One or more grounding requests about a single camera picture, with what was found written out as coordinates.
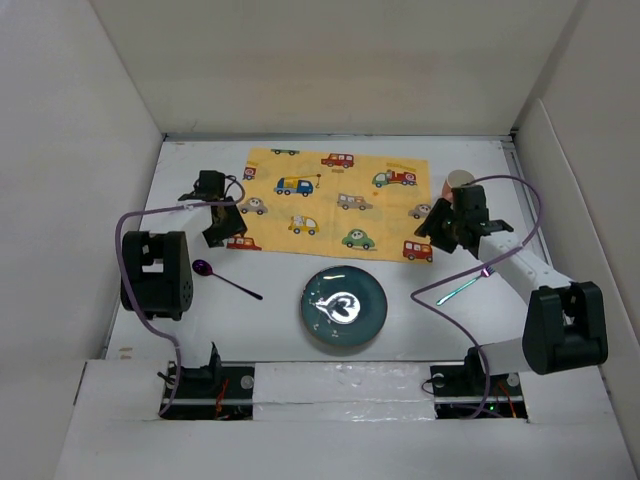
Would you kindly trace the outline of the yellow car print cloth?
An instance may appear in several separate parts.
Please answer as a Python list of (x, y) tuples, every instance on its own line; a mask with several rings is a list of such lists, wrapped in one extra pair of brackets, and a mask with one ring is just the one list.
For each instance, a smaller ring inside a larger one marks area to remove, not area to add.
[(251, 149), (238, 207), (247, 230), (227, 247), (391, 262), (433, 260), (415, 230), (431, 209), (425, 160)]

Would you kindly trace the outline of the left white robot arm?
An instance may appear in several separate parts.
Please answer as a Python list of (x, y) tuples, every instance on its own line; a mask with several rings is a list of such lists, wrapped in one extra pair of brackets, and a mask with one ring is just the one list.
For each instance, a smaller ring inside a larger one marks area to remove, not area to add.
[(176, 369), (189, 365), (185, 360), (181, 335), (164, 330), (155, 321), (179, 323), (194, 301), (194, 270), (188, 234), (184, 230), (153, 232), (128, 230), (131, 220), (195, 213), (208, 218), (201, 236), (209, 248), (224, 246), (234, 236), (247, 232), (239, 204), (246, 197), (241, 181), (218, 170), (202, 170), (190, 192), (168, 207), (133, 210), (116, 221), (114, 244), (120, 274), (120, 302), (135, 314), (144, 330), (167, 342), (174, 353)]

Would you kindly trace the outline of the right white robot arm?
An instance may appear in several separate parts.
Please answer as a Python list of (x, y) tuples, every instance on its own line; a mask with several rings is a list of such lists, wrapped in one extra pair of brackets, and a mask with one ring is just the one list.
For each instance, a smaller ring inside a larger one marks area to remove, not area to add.
[(500, 374), (547, 375), (607, 361), (601, 289), (556, 271), (527, 250), (507, 222), (491, 220), (482, 186), (457, 187), (451, 200), (439, 199), (416, 235), (429, 238), (433, 247), (446, 253), (458, 247), (468, 251), (484, 267), (492, 267), (526, 303), (521, 337), (469, 350), (462, 381), (471, 392), (486, 393)]

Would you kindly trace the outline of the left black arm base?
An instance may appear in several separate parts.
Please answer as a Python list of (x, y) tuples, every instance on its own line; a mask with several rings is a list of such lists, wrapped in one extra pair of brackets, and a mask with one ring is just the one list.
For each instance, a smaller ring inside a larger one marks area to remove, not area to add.
[(223, 364), (215, 380), (189, 378), (183, 374), (172, 402), (175, 367), (162, 379), (164, 392), (159, 407), (163, 420), (245, 421), (253, 419), (254, 364)]

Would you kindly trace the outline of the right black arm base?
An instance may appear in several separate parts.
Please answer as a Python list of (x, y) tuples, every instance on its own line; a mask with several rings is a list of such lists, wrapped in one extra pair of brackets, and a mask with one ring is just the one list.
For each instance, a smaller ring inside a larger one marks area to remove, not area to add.
[(527, 419), (524, 394), (517, 373), (492, 374), (485, 395), (486, 374), (475, 348), (462, 363), (430, 366), (430, 376), (421, 390), (434, 400), (437, 419), (462, 419), (474, 414), (484, 404), (478, 419)]

